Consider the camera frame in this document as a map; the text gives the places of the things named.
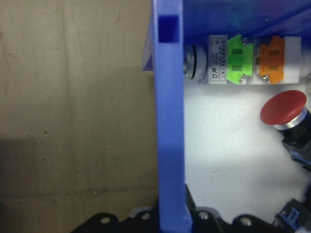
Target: white surface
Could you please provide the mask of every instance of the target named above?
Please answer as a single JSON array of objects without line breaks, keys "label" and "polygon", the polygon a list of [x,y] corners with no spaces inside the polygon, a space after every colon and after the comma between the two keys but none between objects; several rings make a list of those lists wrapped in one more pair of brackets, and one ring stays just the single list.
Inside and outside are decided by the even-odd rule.
[{"label": "white surface", "polygon": [[284,79],[281,83],[299,83],[301,37],[285,36]]},{"label": "white surface", "polygon": [[186,183],[197,206],[215,208],[229,222],[245,213],[272,222],[291,198],[303,200],[311,173],[259,118],[267,100],[290,89],[305,86],[185,82]]}]

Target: black plastic part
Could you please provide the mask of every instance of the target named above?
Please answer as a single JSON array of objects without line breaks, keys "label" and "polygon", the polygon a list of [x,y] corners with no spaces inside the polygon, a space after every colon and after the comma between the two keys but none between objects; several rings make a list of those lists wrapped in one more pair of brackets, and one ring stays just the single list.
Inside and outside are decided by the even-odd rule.
[{"label": "black plastic part", "polygon": [[299,227],[305,228],[308,231],[311,231],[311,212],[306,208],[305,205],[306,204],[301,204],[295,199],[292,199],[290,202],[288,202],[281,213],[276,215],[276,219],[280,223],[281,227],[287,232],[295,232],[295,229],[292,227],[292,225],[286,222],[284,218],[282,218],[282,215],[288,215],[293,211],[293,209],[295,209],[299,212],[295,224],[297,224]]},{"label": "black plastic part", "polygon": [[311,114],[308,111],[306,117],[298,125],[287,130],[278,130],[283,136],[284,148],[290,152],[297,152],[305,161],[292,157],[304,168],[311,170]]},{"label": "black plastic part", "polygon": [[80,227],[72,231],[72,233],[119,232],[119,227],[119,221],[116,216],[107,213],[100,213],[91,217]]},{"label": "black plastic part", "polygon": [[[196,207],[188,186],[186,194],[187,206],[193,219],[193,233],[284,233],[280,228],[251,215],[237,217],[230,225],[222,220],[216,210]],[[240,219],[245,216],[252,221],[251,227],[242,224]],[[118,222],[117,217],[111,214],[97,214],[72,233],[160,233],[158,205],[151,211],[139,212],[135,217],[122,222]]]}]

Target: metal ring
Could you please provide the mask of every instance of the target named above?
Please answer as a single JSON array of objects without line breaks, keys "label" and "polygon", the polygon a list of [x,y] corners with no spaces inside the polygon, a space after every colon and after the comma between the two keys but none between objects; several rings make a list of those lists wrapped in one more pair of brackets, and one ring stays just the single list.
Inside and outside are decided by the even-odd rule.
[{"label": "metal ring", "polygon": [[304,118],[306,117],[307,113],[308,113],[308,110],[306,108],[303,108],[301,113],[298,116],[296,116],[294,119],[292,119],[290,122],[283,124],[283,125],[273,125],[273,126],[277,130],[291,129],[291,128],[295,127],[296,125],[298,125],[301,121],[303,121]]}]

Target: blue plastic frame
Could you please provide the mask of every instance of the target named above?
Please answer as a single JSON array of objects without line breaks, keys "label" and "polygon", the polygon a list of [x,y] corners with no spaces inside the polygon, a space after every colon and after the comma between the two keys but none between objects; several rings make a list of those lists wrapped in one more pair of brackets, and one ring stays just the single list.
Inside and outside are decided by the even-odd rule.
[{"label": "blue plastic frame", "polygon": [[311,36],[311,0],[152,0],[142,59],[154,70],[160,228],[189,233],[184,164],[183,44],[209,34]]},{"label": "blue plastic frame", "polygon": [[184,87],[182,0],[155,0],[143,56],[155,72],[160,227],[189,233],[184,168]]}]

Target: screw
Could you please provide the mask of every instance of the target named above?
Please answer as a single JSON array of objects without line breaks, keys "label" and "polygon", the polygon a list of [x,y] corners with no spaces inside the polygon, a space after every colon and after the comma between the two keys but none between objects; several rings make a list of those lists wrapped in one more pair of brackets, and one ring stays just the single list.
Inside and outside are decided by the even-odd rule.
[{"label": "screw", "polygon": [[202,219],[202,220],[208,220],[208,213],[201,211],[199,212],[198,216]]},{"label": "screw", "polygon": [[240,222],[241,222],[242,225],[244,225],[246,227],[252,226],[252,221],[249,218],[247,218],[247,217],[242,217],[240,219]]},{"label": "screw", "polygon": [[268,75],[268,74],[263,75],[261,78],[262,78],[262,80],[263,80],[265,83],[269,81],[269,75]]},{"label": "screw", "polygon": [[109,217],[103,217],[102,219],[101,219],[101,224],[107,224],[107,223],[109,223],[110,222],[110,218]]},{"label": "screw", "polygon": [[144,214],[141,216],[141,219],[142,219],[142,220],[149,220],[150,218],[151,218],[150,213],[144,213]]}]

